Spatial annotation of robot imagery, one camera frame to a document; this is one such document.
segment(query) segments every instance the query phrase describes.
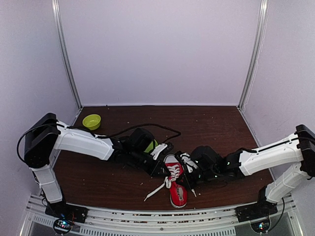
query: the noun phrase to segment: brown table surface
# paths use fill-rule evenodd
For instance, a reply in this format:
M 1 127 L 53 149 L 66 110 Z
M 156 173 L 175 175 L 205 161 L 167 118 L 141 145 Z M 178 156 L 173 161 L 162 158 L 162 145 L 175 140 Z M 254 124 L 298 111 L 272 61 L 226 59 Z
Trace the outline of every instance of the brown table surface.
M 102 117 L 97 134 L 113 134 L 141 123 L 159 123 L 180 130 L 182 135 L 172 140 L 175 148 L 192 152 L 197 146 L 209 145 L 226 156 L 240 147 L 255 148 L 256 143 L 236 107 L 200 106 L 137 106 L 85 107 L 76 124 L 89 114 Z M 158 141 L 171 132 L 147 127 Z M 146 195 L 163 182 L 151 178 L 142 170 L 122 164 L 101 161 L 95 157 L 62 151 L 54 167 L 57 179 L 69 203 L 94 207 L 132 210 L 173 210 L 169 190 L 161 189 L 143 202 Z M 201 184 L 195 188 L 197 197 L 189 191 L 183 209 L 221 207 L 257 200 L 258 191 L 273 180 L 269 170 L 229 183 Z

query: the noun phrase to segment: white wall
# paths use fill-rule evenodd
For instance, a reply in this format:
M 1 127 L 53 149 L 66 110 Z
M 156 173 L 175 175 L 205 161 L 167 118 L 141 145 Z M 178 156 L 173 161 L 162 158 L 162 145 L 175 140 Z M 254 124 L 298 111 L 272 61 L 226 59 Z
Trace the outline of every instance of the white wall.
M 236 105 L 259 0 L 60 1 L 84 105 Z
M 271 0 L 245 116 L 262 145 L 305 124 L 315 131 L 315 1 Z M 276 177 L 286 166 L 273 168 Z M 293 191 L 307 236 L 315 235 L 315 182 Z
M 30 194 L 38 192 L 15 148 L 20 135 L 47 112 L 66 122 L 77 112 L 51 1 L 0 0 L 1 235 L 17 235 Z

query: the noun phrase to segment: yellow bowl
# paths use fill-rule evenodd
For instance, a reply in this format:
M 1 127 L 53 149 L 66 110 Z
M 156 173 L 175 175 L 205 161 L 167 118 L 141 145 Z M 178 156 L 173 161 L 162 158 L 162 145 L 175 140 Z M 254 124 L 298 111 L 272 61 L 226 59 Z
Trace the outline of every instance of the yellow bowl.
M 100 126 L 100 116 L 97 114 L 88 115 L 83 119 L 83 125 L 89 130 L 96 130 Z

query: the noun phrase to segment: shoelace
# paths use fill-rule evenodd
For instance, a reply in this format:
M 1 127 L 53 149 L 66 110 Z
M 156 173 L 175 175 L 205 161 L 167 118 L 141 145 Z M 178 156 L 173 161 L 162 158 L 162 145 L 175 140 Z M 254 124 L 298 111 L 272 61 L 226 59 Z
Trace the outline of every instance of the shoelace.
M 164 186 L 166 186 L 166 188 L 171 188 L 172 186 L 172 182 L 174 182 L 178 177 L 179 177 L 179 173 L 180 173 L 180 168 L 179 165 L 174 165 L 174 166 L 168 166 L 167 167 L 168 170 L 171 173 L 171 176 L 169 177 L 165 177 L 163 184 L 156 188 L 156 190 L 154 190 L 153 192 L 149 193 L 147 195 L 147 197 L 145 198 L 144 202 L 151 196 L 153 196 L 155 193 L 157 193 L 160 189 L 162 189 Z

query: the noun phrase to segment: sneaker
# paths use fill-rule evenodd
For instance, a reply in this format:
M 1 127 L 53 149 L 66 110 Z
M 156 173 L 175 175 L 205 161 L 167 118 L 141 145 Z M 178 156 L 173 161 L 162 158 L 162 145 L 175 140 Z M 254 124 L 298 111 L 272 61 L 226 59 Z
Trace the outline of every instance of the sneaker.
M 152 193 L 148 194 L 144 201 L 166 186 L 166 188 L 170 190 L 171 205 L 175 208 L 182 208 L 187 203 L 187 190 L 183 186 L 177 184 L 175 181 L 184 172 L 184 169 L 182 165 L 176 160 L 174 155 L 166 156 L 164 162 L 170 171 L 171 176 L 165 177 L 164 183 Z

